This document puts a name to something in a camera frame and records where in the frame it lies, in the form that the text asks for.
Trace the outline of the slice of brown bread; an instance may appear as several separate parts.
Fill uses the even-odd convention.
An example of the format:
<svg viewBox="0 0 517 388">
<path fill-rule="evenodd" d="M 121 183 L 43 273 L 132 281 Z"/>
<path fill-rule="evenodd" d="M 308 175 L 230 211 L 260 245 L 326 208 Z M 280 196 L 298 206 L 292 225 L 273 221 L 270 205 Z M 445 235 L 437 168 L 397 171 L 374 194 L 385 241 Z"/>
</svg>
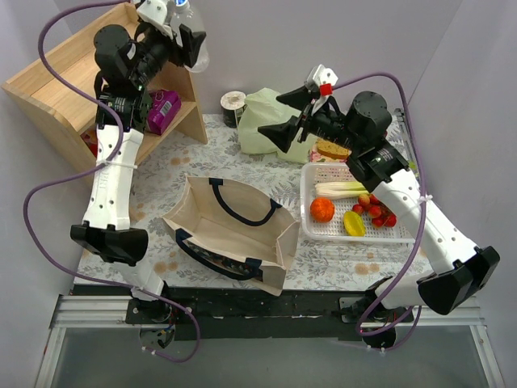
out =
<svg viewBox="0 0 517 388">
<path fill-rule="evenodd" d="M 320 155 L 332 159 L 347 159 L 351 153 L 349 149 L 321 138 L 316 141 L 316 149 Z"/>
</svg>

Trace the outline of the purple snack packet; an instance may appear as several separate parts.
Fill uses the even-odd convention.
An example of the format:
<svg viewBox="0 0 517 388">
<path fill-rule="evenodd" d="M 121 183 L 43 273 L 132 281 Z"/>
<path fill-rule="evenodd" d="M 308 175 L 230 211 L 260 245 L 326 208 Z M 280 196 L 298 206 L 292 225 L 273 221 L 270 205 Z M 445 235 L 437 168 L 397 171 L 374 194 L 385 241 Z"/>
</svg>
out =
<svg viewBox="0 0 517 388">
<path fill-rule="evenodd" d="M 148 115 L 149 132 L 161 136 L 178 114 L 182 102 L 176 91 L 157 90 L 150 93 L 152 107 Z"/>
</svg>

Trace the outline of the light green plastic bag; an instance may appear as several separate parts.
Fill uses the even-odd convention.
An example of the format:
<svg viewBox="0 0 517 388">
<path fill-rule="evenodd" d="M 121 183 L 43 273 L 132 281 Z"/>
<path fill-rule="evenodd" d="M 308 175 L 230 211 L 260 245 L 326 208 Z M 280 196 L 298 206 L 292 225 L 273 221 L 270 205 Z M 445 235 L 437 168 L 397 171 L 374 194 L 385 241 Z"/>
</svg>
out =
<svg viewBox="0 0 517 388">
<path fill-rule="evenodd" d="M 264 87 L 245 98 L 246 109 L 237 127 L 238 141 L 244 154 L 276 154 L 289 162 L 307 163 L 309 151 L 317 138 L 309 135 L 303 143 L 294 141 L 287 153 L 280 151 L 267 137 L 258 132 L 258 127 L 284 124 L 300 112 L 276 100 L 280 93 Z"/>
</svg>

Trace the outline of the green spring onions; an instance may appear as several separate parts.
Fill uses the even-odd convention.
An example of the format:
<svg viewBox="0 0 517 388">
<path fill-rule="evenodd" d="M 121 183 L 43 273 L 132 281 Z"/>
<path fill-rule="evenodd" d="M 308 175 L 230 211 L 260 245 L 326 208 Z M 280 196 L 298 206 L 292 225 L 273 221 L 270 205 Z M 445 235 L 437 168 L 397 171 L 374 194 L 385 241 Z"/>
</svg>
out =
<svg viewBox="0 0 517 388">
<path fill-rule="evenodd" d="M 387 179 L 374 179 L 372 182 L 359 182 L 342 163 L 313 163 L 314 177 L 312 194 L 314 198 L 344 200 L 360 195 L 374 194 L 387 196 L 396 192 L 400 197 L 419 198 L 421 196 L 417 175 L 411 169 L 402 168 Z"/>
</svg>

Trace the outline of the orange tangerine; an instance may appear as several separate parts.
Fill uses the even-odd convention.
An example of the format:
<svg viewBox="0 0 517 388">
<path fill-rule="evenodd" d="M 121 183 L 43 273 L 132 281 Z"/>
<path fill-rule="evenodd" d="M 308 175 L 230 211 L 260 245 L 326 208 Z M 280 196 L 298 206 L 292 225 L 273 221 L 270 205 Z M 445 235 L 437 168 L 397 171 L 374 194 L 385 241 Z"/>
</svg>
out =
<svg viewBox="0 0 517 388">
<path fill-rule="evenodd" d="M 310 215 L 316 222 L 330 222 L 335 213 L 334 203 L 325 197 L 315 198 L 309 207 Z"/>
</svg>

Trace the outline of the red snack packet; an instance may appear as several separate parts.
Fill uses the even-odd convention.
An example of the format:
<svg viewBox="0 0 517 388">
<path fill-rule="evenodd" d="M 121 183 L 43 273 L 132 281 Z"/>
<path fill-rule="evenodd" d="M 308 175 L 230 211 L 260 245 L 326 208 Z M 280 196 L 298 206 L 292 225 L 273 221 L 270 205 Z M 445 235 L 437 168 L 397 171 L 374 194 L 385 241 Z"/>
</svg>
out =
<svg viewBox="0 0 517 388">
<path fill-rule="evenodd" d="M 98 155 L 98 139 L 96 129 L 88 129 L 82 135 L 81 139 L 84 141 L 90 152 L 97 157 Z"/>
</svg>

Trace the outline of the yellow bell pepper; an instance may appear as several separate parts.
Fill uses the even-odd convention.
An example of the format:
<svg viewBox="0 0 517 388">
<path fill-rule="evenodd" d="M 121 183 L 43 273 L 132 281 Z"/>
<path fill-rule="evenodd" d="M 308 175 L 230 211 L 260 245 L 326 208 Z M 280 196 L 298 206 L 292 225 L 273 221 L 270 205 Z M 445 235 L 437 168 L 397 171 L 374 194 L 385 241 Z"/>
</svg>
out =
<svg viewBox="0 0 517 388">
<path fill-rule="evenodd" d="M 346 211 L 343 214 L 343 226 L 349 236 L 363 237 L 366 234 L 363 219 L 354 211 Z"/>
</svg>

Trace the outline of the beige canvas tote bag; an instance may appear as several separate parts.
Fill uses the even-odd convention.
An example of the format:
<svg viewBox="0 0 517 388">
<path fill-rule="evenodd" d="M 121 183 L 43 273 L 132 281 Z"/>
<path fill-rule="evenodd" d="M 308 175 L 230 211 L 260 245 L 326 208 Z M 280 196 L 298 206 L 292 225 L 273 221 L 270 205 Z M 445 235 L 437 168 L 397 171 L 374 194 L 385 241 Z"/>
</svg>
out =
<svg viewBox="0 0 517 388">
<path fill-rule="evenodd" d="M 162 220 L 197 263 L 271 295 L 282 293 L 300 223 L 269 195 L 233 179 L 188 176 L 181 199 Z"/>
</svg>

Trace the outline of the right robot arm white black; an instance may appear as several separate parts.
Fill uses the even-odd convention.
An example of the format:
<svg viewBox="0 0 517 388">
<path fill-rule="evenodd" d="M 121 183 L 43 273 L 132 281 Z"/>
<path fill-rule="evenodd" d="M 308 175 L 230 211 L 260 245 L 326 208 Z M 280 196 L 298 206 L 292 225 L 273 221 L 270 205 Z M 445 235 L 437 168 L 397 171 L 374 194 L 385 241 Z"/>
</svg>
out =
<svg viewBox="0 0 517 388">
<path fill-rule="evenodd" d="M 310 134 L 349 149 L 350 173 L 395 214 L 427 255 L 430 274 L 383 280 L 371 288 L 375 295 L 365 302 L 371 319 L 384 321 L 395 308 L 418 305 L 447 315 L 485 287 L 499 253 L 462 234 L 434 203 L 423 179 L 386 138 L 392 116 L 381 95 L 360 92 L 347 112 L 339 110 L 327 85 L 321 91 L 301 86 L 275 99 L 299 113 L 283 124 L 261 126 L 259 133 L 282 151 Z"/>
</svg>

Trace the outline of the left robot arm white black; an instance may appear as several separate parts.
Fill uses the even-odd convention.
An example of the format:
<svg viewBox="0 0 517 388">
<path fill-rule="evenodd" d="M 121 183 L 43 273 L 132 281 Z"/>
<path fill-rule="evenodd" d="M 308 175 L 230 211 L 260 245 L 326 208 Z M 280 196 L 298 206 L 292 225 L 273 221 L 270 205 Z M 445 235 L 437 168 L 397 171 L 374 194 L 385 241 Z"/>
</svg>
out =
<svg viewBox="0 0 517 388">
<path fill-rule="evenodd" d="M 206 38 L 205 32 L 186 25 L 179 33 L 180 43 L 150 23 L 140 23 L 133 36 L 117 24 L 96 33 L 99 72 L 94 90 L 101 102 L 95 117 L 98 170 L 82 223 L 70 230 L 76 243 L 122 273 L 132 295 L 146 301 L 144 313 L 154 323 L 164 323 L 172 305 L 160 296 L 165 283 L 145 258 L 147 231 L 130 225 L 129 198 L 145 133 L 162 135 L 182 106 L 177 92 L 149 91 L 148 85 L 168 62 L 192 67 Z"/>
</svg>

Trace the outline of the floral rectangular tray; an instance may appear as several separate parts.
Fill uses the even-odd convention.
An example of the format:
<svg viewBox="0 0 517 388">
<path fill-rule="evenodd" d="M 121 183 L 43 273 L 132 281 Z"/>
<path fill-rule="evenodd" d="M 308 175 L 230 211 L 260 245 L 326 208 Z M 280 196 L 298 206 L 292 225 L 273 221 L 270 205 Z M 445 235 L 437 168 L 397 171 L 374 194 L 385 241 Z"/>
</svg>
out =
<svg viewBox="0 0 517 388">
<path fill-rule="evenodd" d="M 349 156 L 349 150 L 334 153 L 330 151 L 320 151 L 318 148 L 312 149 L 309 153 L 310 162 L 345 162 Z"/>
</svg>

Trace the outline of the black label tape roll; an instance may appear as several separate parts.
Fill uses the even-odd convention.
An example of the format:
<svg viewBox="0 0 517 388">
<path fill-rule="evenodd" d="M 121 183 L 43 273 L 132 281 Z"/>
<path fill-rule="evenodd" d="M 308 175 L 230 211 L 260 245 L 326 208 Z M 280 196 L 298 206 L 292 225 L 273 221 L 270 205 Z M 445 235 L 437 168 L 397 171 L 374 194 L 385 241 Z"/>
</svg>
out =
<svg viewBox="0 0 517 388">
<path fill-rule="evenodd" d="M 220 105 L 224 123 L 236 129 L 247 107 L 246 94 L 241 91 L 229 91 L 221 96 Z"/>
</svg>

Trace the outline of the wooden two-tier shelf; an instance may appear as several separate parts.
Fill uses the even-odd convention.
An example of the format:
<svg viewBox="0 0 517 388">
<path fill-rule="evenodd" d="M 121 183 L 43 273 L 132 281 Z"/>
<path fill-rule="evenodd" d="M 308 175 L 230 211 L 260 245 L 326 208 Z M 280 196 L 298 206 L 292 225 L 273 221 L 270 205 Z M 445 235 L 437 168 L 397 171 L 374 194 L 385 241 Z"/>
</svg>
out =
<svg viewBox="0 0 517 388">
<path fill-rule="evenodd" d="M 46 55 L 60 76 L 89 95 L 94 93 L 95 75 L 99 71 L 94 60 L 94 36 L 109 24 L 119 24 L 134 33 L 137 28 L 135 7 L 129 3 L 114 6 Z M 95 104 L 56 80 L 41 61 L 33 62 L 6 81 L 2 88 L 76 171 L 95 166 L 96 158 L 81 137 L 95 125 Z M 149 88 L 176 91 L 182 100 L 166 134 L 177 131 L 207 143 L 201 107 L 187 70 L 166 63 Z"/>
</svg>

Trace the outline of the floral table mat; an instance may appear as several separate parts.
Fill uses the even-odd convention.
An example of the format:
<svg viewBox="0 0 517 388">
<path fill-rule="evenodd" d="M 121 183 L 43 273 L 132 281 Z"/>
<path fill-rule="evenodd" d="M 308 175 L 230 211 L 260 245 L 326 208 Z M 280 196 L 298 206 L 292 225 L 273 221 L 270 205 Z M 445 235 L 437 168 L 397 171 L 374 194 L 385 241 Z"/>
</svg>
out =
<svg viewBox="0 0 517 388">
<path fill-rule="evenodd" d="M 183 194 L 186 176 L 239 180 L 265 192 L 301 217 L 301 165 L 275 154 L 241 152 L 237 132 L 219 115 L 204 116 L 208 144 L 174 131 L 137 168 L 132 180 L 131 210 L 136 226 L 148 231 L 146 257 L 170 286 L 248 289 L 250 284 L 219 275 L 181 251 L 168 235 L 162 216 Z M 410 244 L 335 243 L 301 234 L 286 290 L 362 291 L 397 274 L 412 250 Z"/>
</svg>

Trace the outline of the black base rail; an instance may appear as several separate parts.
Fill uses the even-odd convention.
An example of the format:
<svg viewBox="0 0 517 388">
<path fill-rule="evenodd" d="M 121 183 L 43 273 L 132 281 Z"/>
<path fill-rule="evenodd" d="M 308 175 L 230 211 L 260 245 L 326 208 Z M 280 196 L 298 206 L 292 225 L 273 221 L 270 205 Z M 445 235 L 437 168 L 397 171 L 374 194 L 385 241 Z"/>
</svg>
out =
<svg viewBox="0 0 517 388">
<path fill-rule="evenodd" d="M 278 297 L 258 289 L 173 288 L 165 297 L 188 308 L 201 338 L 337 338 L 358 340 L 356 317 L 343 320 L 347 303 L 372 296 L 368 291 L 286 290 Z"/>
</svg>

